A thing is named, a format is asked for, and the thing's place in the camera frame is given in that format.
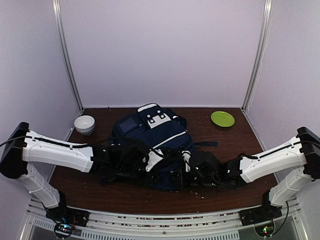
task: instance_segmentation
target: plate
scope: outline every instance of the plate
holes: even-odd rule
[[[225,111],[215,111],[211,114],[211,120],[220,127],[228,128],[235,124],[234,117]]]

